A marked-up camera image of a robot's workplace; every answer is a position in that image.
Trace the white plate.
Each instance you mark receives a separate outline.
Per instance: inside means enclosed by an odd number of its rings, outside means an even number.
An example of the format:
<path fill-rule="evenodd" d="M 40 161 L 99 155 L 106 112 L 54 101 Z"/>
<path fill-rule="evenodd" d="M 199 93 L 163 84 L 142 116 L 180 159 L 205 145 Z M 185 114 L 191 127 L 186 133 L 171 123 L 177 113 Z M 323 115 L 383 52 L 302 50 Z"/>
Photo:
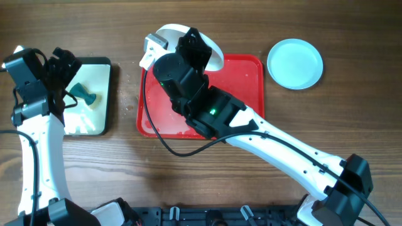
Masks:
<path fill-rule="evenodd" d="M 178 39 L 183 37 L 190 27 L 181 24 L 166 24 L 156 31 L 157 35 L 162 36 L 168 41 L 167 50 L 169 52 L 175 52 L 178 45 Z M 206 45 L 211 47 L 212 54 L 205 68 L 206 71 L 219 71 L 224 67 L 224 54 L 219 46 L 211 40 L 208 36 L 200 32 L 200 36 Z"/>

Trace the green yellow sponge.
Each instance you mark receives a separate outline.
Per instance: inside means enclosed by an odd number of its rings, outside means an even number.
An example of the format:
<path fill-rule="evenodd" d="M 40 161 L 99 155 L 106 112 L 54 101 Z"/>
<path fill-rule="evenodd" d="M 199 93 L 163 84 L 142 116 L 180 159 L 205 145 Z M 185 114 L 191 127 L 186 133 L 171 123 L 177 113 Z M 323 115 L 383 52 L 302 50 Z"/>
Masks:
<path fill-rule="evenodd" d="M 90 93 L 89 90 L 81 83 L 76 83 L 70 89 L 70 93 L 74 97 L 82 99 L 85 102 L 86 106 L 92 110 L 96 109 L 99 106 L 102 98 L 100 94 Z"/>

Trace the light blue plate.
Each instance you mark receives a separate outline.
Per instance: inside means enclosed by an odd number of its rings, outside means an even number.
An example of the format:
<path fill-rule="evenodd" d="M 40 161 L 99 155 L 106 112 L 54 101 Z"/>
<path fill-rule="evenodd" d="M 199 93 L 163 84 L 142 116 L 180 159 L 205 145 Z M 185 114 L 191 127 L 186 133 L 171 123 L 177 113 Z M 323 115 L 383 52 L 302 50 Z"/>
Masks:
<path fill-rule="evenodd" d="M 275 44 L 268 53 L 266 65 L 272 79 L 290 90 L 313 87 L 324 71 L 320 52 L 309 42 L 296 38 Z"/>

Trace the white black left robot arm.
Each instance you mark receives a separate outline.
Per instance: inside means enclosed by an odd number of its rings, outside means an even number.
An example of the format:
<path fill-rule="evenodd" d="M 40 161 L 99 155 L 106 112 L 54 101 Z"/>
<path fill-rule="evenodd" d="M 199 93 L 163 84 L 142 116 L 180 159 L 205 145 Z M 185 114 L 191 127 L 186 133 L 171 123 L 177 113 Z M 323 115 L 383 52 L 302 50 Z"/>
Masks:
<path fill-rule="evenodd" d="M 88 211 L 71 200 L 65 177 L 63 137 L 65 109 L 77 106 L 80 94 L 67 89 L 79 71 L 90 75 L 105 65 L 104 56 L 76 57 L 55 48 L 47 58 L 37 48 L 17 48 L 3 61 L 13 79 L 13 134 L 21 141 L 23 191 L 18 216 L 8 225 L 142 225 L 138 213 L 122 198 Z"/>

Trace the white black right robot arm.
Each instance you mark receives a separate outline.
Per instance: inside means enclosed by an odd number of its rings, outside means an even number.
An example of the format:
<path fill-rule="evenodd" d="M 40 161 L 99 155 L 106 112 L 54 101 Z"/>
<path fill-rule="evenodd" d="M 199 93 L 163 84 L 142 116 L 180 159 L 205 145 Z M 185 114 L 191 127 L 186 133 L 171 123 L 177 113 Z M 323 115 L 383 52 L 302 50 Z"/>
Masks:
<path fill-rule="evenodd" d="M 148 36 L 153 75 L 174 112 L 201 136 L 255 154 L 308 192 L 296 212 L 306 225 L 354 225 L 373 189 L 367 161 L 313 148 L 260 117 L 228 92 L 209 84 L 223 67 L 220 48 L 195 28 L 168 24 Z"/>

